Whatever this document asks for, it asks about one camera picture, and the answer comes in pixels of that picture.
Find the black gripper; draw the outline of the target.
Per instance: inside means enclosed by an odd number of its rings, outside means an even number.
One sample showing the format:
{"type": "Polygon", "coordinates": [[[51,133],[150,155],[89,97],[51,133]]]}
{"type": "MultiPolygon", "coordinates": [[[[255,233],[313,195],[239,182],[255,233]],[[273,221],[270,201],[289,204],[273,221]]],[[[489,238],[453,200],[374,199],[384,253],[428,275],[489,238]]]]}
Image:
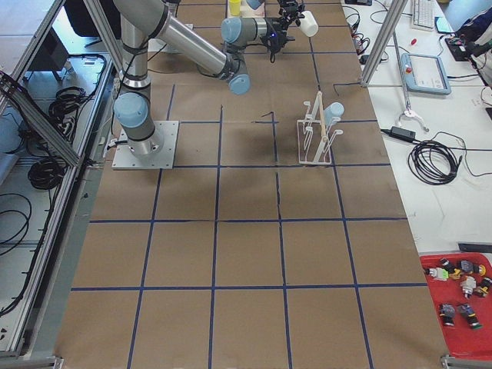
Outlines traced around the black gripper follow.
{"type": "Polygon", "coordinates": [[[285,19],[302,18],[302,13],[305,10],[303,1],[296,0],[279,0],[279,15],[285,19]]]}
{"type": "Polygon", "coordinates": [[[289,24],[280,18],[263,18],[266,29],[261,32],[261,42],[271,54],[277,54],[288,42],[295,40],[288,35],[289,24]]]}

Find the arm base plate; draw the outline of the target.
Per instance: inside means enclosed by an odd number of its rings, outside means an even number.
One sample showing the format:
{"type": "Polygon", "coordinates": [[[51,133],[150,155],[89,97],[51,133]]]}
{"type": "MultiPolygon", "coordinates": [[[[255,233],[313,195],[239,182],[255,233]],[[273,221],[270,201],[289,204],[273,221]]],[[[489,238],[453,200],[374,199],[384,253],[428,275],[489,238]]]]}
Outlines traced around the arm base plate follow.
{"type": "Polygon", "coordinates": [[[178,138],[179,121],[154,121],[155,132],[145,141],[128,139],[121,130],[120,141],[112,162],[115,170],[172,169],[178,138]]]}

